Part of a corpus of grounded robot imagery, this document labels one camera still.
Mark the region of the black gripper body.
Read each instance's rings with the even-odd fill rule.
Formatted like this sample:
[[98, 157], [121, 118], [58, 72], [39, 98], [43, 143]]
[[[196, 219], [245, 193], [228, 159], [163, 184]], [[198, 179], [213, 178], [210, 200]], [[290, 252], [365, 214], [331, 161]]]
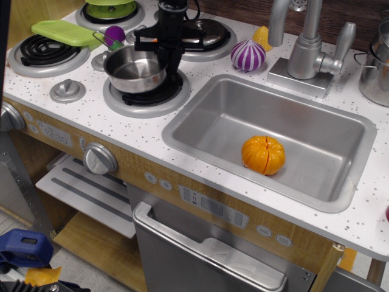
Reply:
[[137, 51], [182, 50], [203, 45], [202, 32], [184, 27], [187, 7], [159, 7], [157, 23], [136, 31], [134, 48]]

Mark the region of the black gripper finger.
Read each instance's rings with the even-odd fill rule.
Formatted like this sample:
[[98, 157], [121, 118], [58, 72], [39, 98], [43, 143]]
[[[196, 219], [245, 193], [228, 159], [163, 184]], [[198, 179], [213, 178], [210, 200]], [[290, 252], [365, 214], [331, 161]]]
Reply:
[[166, 73], [170, 78], [177, 73], [179, 64], [181, 62], [182, 50], [171, 50], [168, 53]]
[[168, 67], [168, 52], [166, 50], [158, 50], [157, 59], [160, 67], [166, 72]]

